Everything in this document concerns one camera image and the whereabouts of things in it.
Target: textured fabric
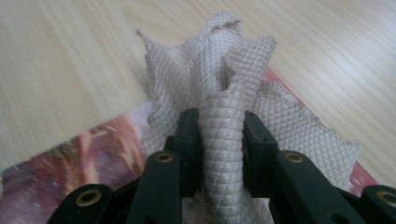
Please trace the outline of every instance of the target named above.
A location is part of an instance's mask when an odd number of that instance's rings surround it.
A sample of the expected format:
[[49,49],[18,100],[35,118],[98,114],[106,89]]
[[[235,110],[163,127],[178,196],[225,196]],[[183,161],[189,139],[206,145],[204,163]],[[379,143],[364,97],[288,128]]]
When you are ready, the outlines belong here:
[[282,150],[307,155],[337,187],[347,183],[359,146],[339,139],[263,74],[275,48],[272,37],[244,41],[240,23],[227,12],[212,18],[184,45],[166,48],[141,32],[153,111],[143,138],[146,155],[162,150],[177,117],[198,106],[204,142],[203,183],[183,200],[184,223],[271,223],[268,202],[252,200],[243,186],[242,129],[245,110],[256,113]]

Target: wooden table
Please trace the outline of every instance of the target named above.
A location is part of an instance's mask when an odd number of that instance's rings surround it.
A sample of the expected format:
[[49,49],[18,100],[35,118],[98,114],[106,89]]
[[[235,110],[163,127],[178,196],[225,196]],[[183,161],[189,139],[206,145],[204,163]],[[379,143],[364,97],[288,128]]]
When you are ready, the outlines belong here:
[[396,187],[396,2],[0,1],[0,170],[149,99],[141,29],[166,46],[217,12],[272,35],[276,74]]

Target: white fabric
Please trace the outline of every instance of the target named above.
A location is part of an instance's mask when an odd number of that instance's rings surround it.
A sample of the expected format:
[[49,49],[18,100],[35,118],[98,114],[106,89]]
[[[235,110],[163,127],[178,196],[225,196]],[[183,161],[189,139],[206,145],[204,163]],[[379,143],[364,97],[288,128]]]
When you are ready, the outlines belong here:
[[346,143],[303,108],[279,83],[262,82],[275,48],[272,37],[246,42],[239,21],[223,12],[185,44],[166,48],[142,33],[153,111],[142,147],[162,150],[177,118],[198,106],[204,141],[204,190],[183,201],[184,223],[271,223],[266,200],[252,200],[242,180],[245,110],[256,113],[282,150],[307,155],[337,187],[344,187],[357,159]]

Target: metal grommet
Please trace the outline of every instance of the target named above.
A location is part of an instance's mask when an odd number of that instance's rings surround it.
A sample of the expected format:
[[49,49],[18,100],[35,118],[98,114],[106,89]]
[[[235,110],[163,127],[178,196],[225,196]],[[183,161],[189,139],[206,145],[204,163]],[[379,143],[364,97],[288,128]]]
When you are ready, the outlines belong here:
[[155,157],[155,160],[156,161],[159,161],[159,162],[169,162],[169,161],[171,161],[173,159],[173,156],[171,155],[171,154],[169,154],[169,153],[161,153],[161,154],[158,154],[156,157]]
[[303,161],[303,157],[300,156],[299,154],[296,153],[288,153],[285,155],[286,160],[288,161],[292,161],[292,162],[302,162]]
[[102,192],[99,189],[89,189],[78,195],[76,205],[80,207],[90,206],[97,203],[101,197]]
[[376,193],[376,197],[378,197],[382,202],[396,207],[396,194],[387,192],[385,190],[380,190]]

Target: black clamp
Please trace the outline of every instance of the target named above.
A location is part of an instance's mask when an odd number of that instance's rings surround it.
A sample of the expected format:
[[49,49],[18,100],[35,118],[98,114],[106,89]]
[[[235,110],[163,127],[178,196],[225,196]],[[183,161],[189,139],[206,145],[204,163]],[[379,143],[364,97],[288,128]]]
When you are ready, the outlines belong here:
[[[359,198],[334,187],[304,154],[280,151],[248,111],[243,134],[244,185],[253,198],[270,199],[275,223],[396,223],[396,189],[371,186]],[[49,223],[181,223],[181,198],[201,189],[202,151],[198,110],[188,109],[139,179],[116,191],[105,185],[76,189]]]

